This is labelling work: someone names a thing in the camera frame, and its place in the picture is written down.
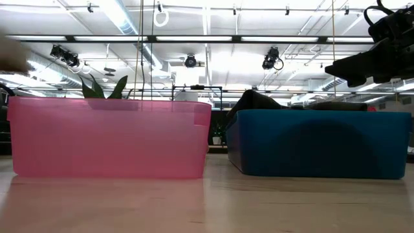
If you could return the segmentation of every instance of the ceiling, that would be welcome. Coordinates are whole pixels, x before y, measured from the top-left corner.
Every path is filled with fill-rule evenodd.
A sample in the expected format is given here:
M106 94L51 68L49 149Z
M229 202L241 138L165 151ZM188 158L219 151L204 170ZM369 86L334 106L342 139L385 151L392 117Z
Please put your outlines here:
M92 0L94 12L87 11L86 0L0 0L0 21L7 34L41 35L118 35L121 34L107 14L98 7L102 1ZM139 28L141 12L140 1L122 0L129 11L133 24ZM153 26L153 3L144 1L142 30L145 35L203 35L206 25L203 23L203 8L208 11L208 34L211 35L275 35L275 36L369 36L368 24L361 12L375 1L335 0L335 17L332 23L331 0L163 0L160 1L169 12L169 21L163 27ZM384 0L388 8L405 8L408 0ZM285 15L286 7L290 14ZM345 15L345 6L350 14ZM383 17L372 12L375 22ZM163 21L161 14L158 21ZM42 57L53 60L49 55L51 43L24 43L30 50ZM142 83L140 62L136 68L137 51L132 44L112 43L109 48L104 43L60 43L60 45L86 61L93 69L91 74L97 77L103 86L112 86L119 78L128 75L128 82ZM187 54L194 54L197 61L206 61L206 47L196 43L154 43L153 52L166 61L180 61ZM264 71L261 67L264 55L270 46L275 46L283 54L285 66L282 71ZM286 45L286 44L209 44L211 56L208 68L211 83L205 77L205 68L198 68L195 77L199 84L221 85L224 88L248 88L258 85L260 89L311 90L309 80L321 82L330 78L322 69L334 59L345 58L367 51L370 45ZM320 50L315 59L312 57ZM104 82L104 67L114 68L116 76ZM172 66L176 72L182 66ZM150 79L149 65L144 64L144 78ZM154 82L171 85L169 79L153 77Z

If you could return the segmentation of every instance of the wire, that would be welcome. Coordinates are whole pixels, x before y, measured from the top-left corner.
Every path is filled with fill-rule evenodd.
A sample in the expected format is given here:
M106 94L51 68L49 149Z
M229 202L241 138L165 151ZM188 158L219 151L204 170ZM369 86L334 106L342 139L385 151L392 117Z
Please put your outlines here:
M74 73L74 74L78 74L79 72L81 72L82 71L82 69L83 69L83 66L84 66L84 64L82 64L82 67L77 67L77 68L75 68L75 69L79 69L79 71L77 71L77 72L74 72L72 69L71 69L71 67L67 67L70 71L72 71L72 73Z
M377 3L378 6L384 7L381 0L376 0L376 3Z
M141 0L141 70L142 70L142 91L141 100L144 100L145 74L144 74L144 0Z
M154 34L154 13L155 13L155 0L153 1L153 25L151 28L151 36ZM153 44L151 43L151 65L149 66L151 71L151 100L153 99Z
M373 10L380 10L383 13L387 14L388 16L390 14L394 14L394 11L387 9L383 6L369 6L364 10L364 18L367 21L367 23L369 24L369 26L374 25L374 23L370 20L370 18L368 17L368 10L373 9Z
M275 69L277 71L280 71L280 70L282 70L284 68L285 64L283 63L283 60L282 59L278 58L278 60L282 63L282 67L280 67L279 69L276 68L276 67L273 67L273 69Z
M336 60L335 57L335 12L334 12L334 0L332 0L332 36L333 36L333 41L332 41L332 50L333 50L333 57L334 57L334 61ZM334 85L334 98L336 98L336 85Z

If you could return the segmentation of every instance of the hanging cable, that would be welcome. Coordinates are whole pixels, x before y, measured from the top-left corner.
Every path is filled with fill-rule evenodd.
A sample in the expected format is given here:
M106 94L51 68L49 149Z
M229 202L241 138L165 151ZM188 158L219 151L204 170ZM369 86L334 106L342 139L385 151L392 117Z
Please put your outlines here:
M89 70L88 70L87 72L84 72L84 71L83 71L83 68L84 68L85 66L89 67ZM92 71L92 67L91 67L90 65L87 65L86 63L84 63L84 64L83 64L83 67L82 67L82 73L84 73L84 74L89 74L89 73L91 73L91 71Z
M155 14L155 0L153 0L153 23L151 27L151 36L154 34L154 14ZM151 43L151 64L149 65L150 72L151 72L151 100L153 99L153 44Z
M383 6L383 4L382 4L382 2L381 2L381 0L376 0L376 4L377 4L378 6L384 7L384 6Z
M155 11L155 5L154 5L154 12L153 13L154 13L153 14L153 25L155 24L155 26L157 26L157 27L163 27L168 23L169 13L168 13L168 11L164 10L164 7L162 7L162 4L160 2L158 2L158 11ZM165 14L166 15L166 18L165 18L164 22L162 22L162 23L159 23L157 21L157 15L159 15L159 14Z
M332 49L333 49L333 55L334 55L334 62L335 62L335 11L334 11L334 2L335 0L332 0ZM334 85L334 98L336 98L336 85Z
M283 60L282 59L278 58L278 60L282 63L282 67L276 68L276 66L273 66L273 69L277 70L276 72L282 70L284 68L284 66L285 66L285 63L283 63Z
M144 100L144 87L145 87L144 53L143 53L143 51L144 51L144 0L141 0L141 25L140 25L140 28L141 28L141 70L142 70L141 100Z
M371 19L368 16L368 10L370 10L370 9L380 10L380 11L382 11L383 13L385 13L387 15L390 15L390 14L393 14L394 13L394 11L392 11L390 9L387 9L387 8L385 8L383 6L369 6L369 7L367 7L364 10L364 19L367 21L367 23L369 24L369 26L374 25L374 23L371 21Z

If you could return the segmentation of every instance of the wooden table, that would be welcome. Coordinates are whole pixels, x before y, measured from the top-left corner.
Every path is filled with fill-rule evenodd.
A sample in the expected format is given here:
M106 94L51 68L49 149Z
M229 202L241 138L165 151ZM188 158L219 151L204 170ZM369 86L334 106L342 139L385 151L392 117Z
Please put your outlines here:
M414 232L400 181L269 178L209 155L204 179L28 179L0 159L0 232Z

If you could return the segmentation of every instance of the white ceiling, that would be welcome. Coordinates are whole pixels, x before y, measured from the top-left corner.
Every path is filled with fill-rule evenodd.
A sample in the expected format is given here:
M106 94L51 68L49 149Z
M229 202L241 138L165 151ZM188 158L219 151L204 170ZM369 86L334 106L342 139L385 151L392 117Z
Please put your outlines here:
M98 8L93 14L86 11L86 0L64 0L61 1L66 8L74 10L73 16L64 12L57 0L0 0L0 22L1 27L9 34L90 34L86 29L90 29L92 34L96 35L114 35L120 34L111 20ZM100 0L91 1L99 5ZM139 0L123 0L127 9L132 10L130 15L136 26L139 25L140 12L137 11L140 6ZM236 18L239 17L238 34L242 35L295 35L297 36L301 28L312 16L313 10L322 4L320 12L327 12L324 16L312 16L309 23L301 33L304 35L326 35L332 36L332 15L331 0L162 0L162 4L169 13L168 24L164 27L154 27L152 30L152 11L144 11L143 28L144 34L154 33L156 35L203 35L202 7L209 5L211 9L211 31L213 35L233 35L235 34ZM374 0L335 0L334 8L339 9L345 3L352 10L360 12L370 5L375 5ZM402 8L409 3L409 0L384 0L384 5L388 8ZM240 16L234 16L232 12L233 4L242 11L238 11ZM285 15L285 7L289 5L289 16ZM144 6L151 8L152 0L145 0ZM192 12L194 14L185 14L174 12L173 9ZM309 10L308 12L298 12L295 9ZM380 19L381 15L371 16L373 21ZM354 27L345 31L358 18L356 14L345 16L343 11L337 13L334 17L335 35L345 36L368 36L368 24L361 20ZM26 43L34 52L52 59L49 55L52 44L49 43ZM80 55L85 60L98 60L106 57L105 44L61 44ZM248 84L259 85L266 75L266 71L261 68L264 55L270 46L277 46L282 53L288 45L254 45L254 44L211 44L212 60L209 63L209 69L212 70L213 85L233 85ZM333 61L333 50L337 58L343 58L359 52L370 49L369 45L337 45L328 46L312 61L308 67L303 68L303 64L308 62L314 53L309 51L323 49L325 46L313 45L293 45L286 51L287 58L293 60L285 61L285 68L278 75L272 75L265 80L267 85L277 86L299 86L302 89L308 89L307 80L324 80L329 77L320 68L330 65ZM111 66L117 69L116 80L123 75L129 75L129 82L135 79L135 58L136 49L130 44L111 44L112 52L110 58L120 58L127 60L128 65L124 62L112 62ZM206 60L205 47L203 44L153 44L153 52L165 60L177 60L186 57L187 54L195 54L200 61ZM97 78L104 78L103 68L105 62L89 62L95 69L93 74ZM300 71L289 81L294 71ZM138 80L142 81L140 67L138 68ZM169 80L157 80L158 82L169 82ZM206 79L199 80L201 84L206 84Z

